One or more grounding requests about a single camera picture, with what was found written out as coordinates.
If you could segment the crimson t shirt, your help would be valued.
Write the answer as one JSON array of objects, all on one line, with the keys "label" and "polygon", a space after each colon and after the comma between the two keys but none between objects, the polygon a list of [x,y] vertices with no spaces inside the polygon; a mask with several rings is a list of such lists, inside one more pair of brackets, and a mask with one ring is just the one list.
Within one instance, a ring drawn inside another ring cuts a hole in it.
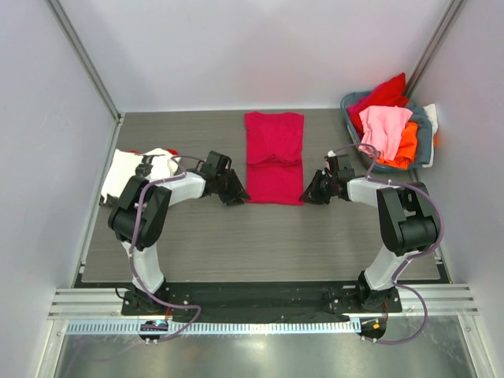
[{"label": "crimson t shirt", "polygon": [[292,112],[250,112],[244,122],[249,202],[301,206],[305,117]]}]

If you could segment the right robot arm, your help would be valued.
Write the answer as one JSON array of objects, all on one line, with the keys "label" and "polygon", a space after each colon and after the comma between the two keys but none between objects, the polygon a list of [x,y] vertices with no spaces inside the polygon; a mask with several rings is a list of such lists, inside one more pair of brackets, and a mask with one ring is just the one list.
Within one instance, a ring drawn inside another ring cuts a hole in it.
[{"label": "right robot arm", "polygon": [[441,236],[442,222],[422,182],[396,183],[356,176],[346,154],[329,154],[301,194],[302,202],[327,205],[334,197],[377,209],[383,245],[358,277],[354,305],[365,312],[383,309],[406,266]]}]

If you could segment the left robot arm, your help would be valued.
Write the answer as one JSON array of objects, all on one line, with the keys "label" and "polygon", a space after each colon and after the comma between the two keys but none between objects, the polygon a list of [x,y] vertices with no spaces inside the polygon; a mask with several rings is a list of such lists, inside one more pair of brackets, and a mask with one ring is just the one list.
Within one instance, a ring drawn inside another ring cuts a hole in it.
[{"label": "left robot arm", "polygon": [[198,305],[172,304],[158,259],[157,243],[170,207],[188,200],[217,195],[227,206],[242,205],[249,194],[230,157],[210,151],[194,168],[185,168],[172,158],[180,173],[172,177],[149,178],[141,165],[125,185],[109,215],[108,227],[124,248],[132,271],[133,288],[119,297],[128,311],[139,309],[152,315],[164,309],[195,311]]}]

